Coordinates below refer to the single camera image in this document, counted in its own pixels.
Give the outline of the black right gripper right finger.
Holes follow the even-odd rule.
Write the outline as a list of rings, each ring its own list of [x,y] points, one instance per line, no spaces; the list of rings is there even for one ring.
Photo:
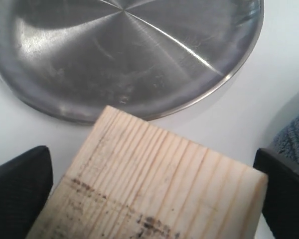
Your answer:
[[[260,148],[253,167],[268,176],[262,213],[276,239],[299,239],[299,165]]]

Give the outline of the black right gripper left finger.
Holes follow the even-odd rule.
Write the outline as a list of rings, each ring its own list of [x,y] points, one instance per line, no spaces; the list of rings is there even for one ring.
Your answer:
[[[24,239],[53,186],[49,148],[37,146],[0,166],[0,239]]]

